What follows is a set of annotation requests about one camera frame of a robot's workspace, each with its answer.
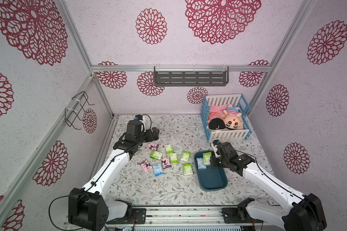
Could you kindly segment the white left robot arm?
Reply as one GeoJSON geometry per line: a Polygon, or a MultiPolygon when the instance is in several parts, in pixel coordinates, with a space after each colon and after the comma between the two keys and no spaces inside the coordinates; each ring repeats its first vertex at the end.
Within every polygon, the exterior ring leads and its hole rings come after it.
{"type": "Polygon", "coordinates": [[[156,127],[147,129],[143,120],[130,120],[99,171],[83,187],[69,193],[68,222],[90,231],[100,231],[110,221],[129,222],[131,203],[122,200],[107,203],[108,189],[138,149],[147,142],[157,141],[159,134],[156,127]]]}

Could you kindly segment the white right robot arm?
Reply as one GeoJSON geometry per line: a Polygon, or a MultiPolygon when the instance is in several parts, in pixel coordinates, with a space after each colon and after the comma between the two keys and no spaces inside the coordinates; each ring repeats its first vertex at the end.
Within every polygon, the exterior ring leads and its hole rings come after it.
{"type": "Polygon", "coordinates": [[[237,152],[231,143],[215,140],[211,147],[212,168],[228,168],[255,183],[271,196],[278,206],[268,206],[247,198],[237,205],[239,218],[249,217],[272,224],[285,231],[323,231],[327,222],[321,200],[303,194],[264,170],[256,157],[237,152]]]}

